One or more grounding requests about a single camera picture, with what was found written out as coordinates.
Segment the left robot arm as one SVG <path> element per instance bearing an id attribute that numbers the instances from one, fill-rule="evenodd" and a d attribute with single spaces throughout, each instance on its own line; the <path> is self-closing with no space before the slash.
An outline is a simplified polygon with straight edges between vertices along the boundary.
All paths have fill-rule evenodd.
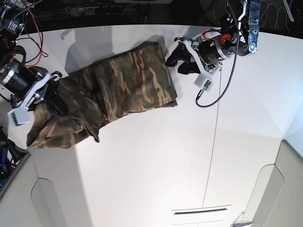
<path id="1" fill-rule="evenodd" d="M 257 50 L 259 33 L 259 0 L 228 0 L 226 13 L 217 22 L 219 28 L 207 28 L 195 38 L 176 37 L 176 49 L 167 58 L 166 65 L 181 74 L 200 73 L 198 63 L 208 72 L 217 64 L 232 57 L 246 56 Z"/>

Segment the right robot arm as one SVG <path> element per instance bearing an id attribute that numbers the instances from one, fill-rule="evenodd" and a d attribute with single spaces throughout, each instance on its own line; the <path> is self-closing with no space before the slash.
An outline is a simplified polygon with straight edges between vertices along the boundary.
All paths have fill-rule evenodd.
<path id="1" fill-rule="evenodd" d="M 56 115 L 65 115 L 68 107 L 58 95 L 55 83 L 62 74 L 30 64 L 25 48 L 17 44 L 26 29 L 27 15 L 35 19 L 31 9 L 39 3 L 38 0 L 0 2 L 0 84 L 11 93 L 6 101 L 14 111 L 31 110 L 46 103 Z"/>

